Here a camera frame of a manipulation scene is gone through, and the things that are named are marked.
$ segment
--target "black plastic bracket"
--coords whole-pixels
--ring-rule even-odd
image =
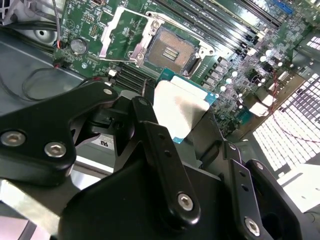
[[[250,170],[262,220],[274,239],[318,240],[319,232],[298,209],[267,167],[249,160]]]
[[[38,104],[0,117],[0,135],[16,131],[25,137],[19,146],[0,143],[0,178],[35,185],[56,186],[70,174],[76,160],[71,133],[73,120],[81,128],[86,113],[97,106],[111,107],[118,94],[103,82],[92,82]],[[48,143],[62,144],[62,157],[45,153]]]
[[[207,111],[188,139],[192,140],[196,155],[202,161],[201,168],[219,176],[224,183],[227,201],[222,205],[228,217],[222,216],[223,227],[231,225],[232,216],[237,229],[227,234],[233,238],[272,240],[262,224],[250,172],[242,165],[238,148],[223,138],[212,111]],[[256,229],[248,222],[254,223]]]
[[[129,139],[127,142],[123,136],[121,139],[118,136],[114,138],[114,170],[119,171],[132,159],[145,158],[151,176],[160,185],[154,194],[165,203],[160,206],[162,217],[171,227],[179,230],[195,225],[200,218],[200,205],[168,129],[158,124],[152,104],[143,97],[131,100],[128,115],[132,119],[128,132],[132,135],[126,136]],[[180,194],[191,199],[191,210],[179,205]]]

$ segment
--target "cable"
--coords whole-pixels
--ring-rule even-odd
[[[43,100],[46,100],[46,99],[53,97],[53,96],[50,96],[50,97],[45,97],[45,98],[35,98],[35,97],[30,96],[30,94],[28,92],[29,92],[30,88],[32,87],[32,85],[28,86],[28,83],[33,78],[33,76],[35,76],[36,74],[38,74],[40,72],[44,72],[44,71],[53,71],[53,70],[56,70],[58,67],[59,67],[59,65],[56,65],[55,67],[44,67],[44,68],[39,68],[39,69],[32,71],[29,74],[29,76],[22,83],[22,93],[23,93],[24,97],[28,101],[33,101],[33,102],[39,102],[39,101],[43,101]],[[73,89],[79,88],[88,82],[98,81],[98,80],[101,80],[101,78],[100,77],[86,78],[79,85],[74,87]]]
[[[49,46],[49,45],[43,44],[41,42],[38,42],[38,41],[36,41],[36,40],[34,40],[34,39],[30,38],[30,37],[27,37],[27,36],[23,35],[22,33],[14,30],[14,29],[6,28],[6,27],[0,27],[0,31],[8,33],[8,34],[20,39],[22,42],[24,42],[24,43],[26,43],[26,44],[28,44],[30,46],[33,46],[35,48],[38,48],[43,52],[46,52],[46,53],[51,54],[51,55],[54,54],[54,48],[52,46]]]
[[[277,86],[278,86],[278,82],[277,82],[277,75],[276,75],[276,72],[273,71],[272,73],[272,78],[273,78],[273,83],[274,83],[274,90],[273,90],[273,98],[275,99],[276,98],[276,95],[277,95]],[[314,144],[320,144],[320,141],[314,141],[314,140],[311,140],[311,139],[304,139],[302,137],[299,137],[299,136],[295,136],[293,135],[291,132],[288,132],[286,130],[284,130],[280,124],[278,123],[276,117],[275,117],[275,102],[272,101],[272,105],[271,105],[271,115],[272,115],[272,118],[275,122],[275,124],[277,124],[277,126],[281,129],[281,131],[283,131],[285,134],[295,138],[295,139],[298,139],[298,140],[302,140],[302,141],[305,141],[305,142],[310,142],[310,143],[314,143]]]
[[[0,87],[11,97],[13,97],[14,99],[20,99],[20,100],[24,100],[24,101],[28,101],[28,102],[32,102],[29,99],[24,99],[23,97],[19,96],[18,94],[16,94],[15,92],[13,92],[5,83],[4,79],[2,78],[1,74],[0,74]]]
[[[10,28],[15,30],[43,30],[43,31],[57,31],[57,25],[49,21],[23,21],[14,22],[2,26],[2,28]]]
[[[36,231],[37,225],[33,222],[28,221],[19,236],[18,240],[30,240]]]
[[[55,66],[55,67],[44,67],[44,68],[39,68],[39,69],[36,69],[34,71],[32,71],[29,76],[26,77],[26,79],[23,81],[22,83],[22,93],[23,95],[25,96],[25,98],[27,98],[29,101],[33,101],[33,102],[39,102],[39,101],[42,101],[42,100],[45,100],[45,99],[48,99],[48,97],[45,97],[45,98],[34,98],[32,96],[29,95],[28,91],[30,90],[30,87],[32,86],[27,86],[27,84],[30,82],[30,80],[32,79],[32,77],[34,75],[36,75],[37,73],[40,73],[40,72],[46,72],[46,71],[53,71],[53,70],[56,70],[59,66]]]
[[[56,24],[56,46],[58,49],[60,49],[60,19],[59,19],[59,13],[57,8],[56,0],[52,0],[53,3],[53,10],[54,10],[54,16],[55,16],[55,24]]]

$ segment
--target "black connector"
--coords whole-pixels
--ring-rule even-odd
[[[274,71],[274,68],[269,64],[269,63],[265,63],[263,65],[263,70],[265,70],[267,73],[272,73]]]

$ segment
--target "screw hole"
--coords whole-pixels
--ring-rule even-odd
[[[246,175],[242,172],[242,171],[239,171],[239,173],[240,173],[240,175],[242,176],[242,177],[246,177]]]
[[[168,151],[168,150],[165,150],[165,151],[164,151],[164,154],[165,154],[168,158],[171,158],[171,157],[172,157],[171,152]]]
[[[241,184],[241,187],[242,187],[243,190],[245,190],[246,192],[249,192],[249,188],[247,188],[245,185]]]
[[[159,138],[161,138],[162,140],[166,139],[165,136],[163,134],[161,134],[161,133],[159,133]]]

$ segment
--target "green circuit board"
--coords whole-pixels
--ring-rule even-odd
[[[119,8],[125,9],[122,14]],[[149,13],[166,16],[171,22],[164,21],[152,35],[143,64],[137,67],[131,56],[144,39]],[[106,54],[101,57],[102,39],[116,18],[114,29],[108,33]],[[64,61],[85,77],[108,76],[114,70],[118,74],[114,87],[119,91],[141,91],[143,78],[156,80],[164,68],[177,69],[175,72],[181,75],[193,69],[188,76],[191,81],[219,94],[213,107],[222,132],[227,135],[230,125],[241,125],[250,119],[248,110],[239,109],[236,104],[237,90],[245,97],[259,88],[248,73],[255,70],[268,82],[272,76],[263,68],[261,57],[266,57],[276,71],[286,70],[285,63],[293,49],[319,21],[318,8],[311,8],[305,0],[67,0],[61,20],[65,47],[56,49],[54,59]],[[152,56],[161,34],[174,38],[163,53],[169,59],[168,65],[161,61],[155,64],[157,59]],[[72,49],[75,39],[85,42],[84,53],[77,54]],[[201,41],[212,47],[213,54],[200,60]],[[177,50],[178,45],[185,47]],[[187,48],[190,57],[179,66],[173,65],[176,59],[187,55],[183,52]],[[278,67],[275,60],[282,61],[283,66]]]

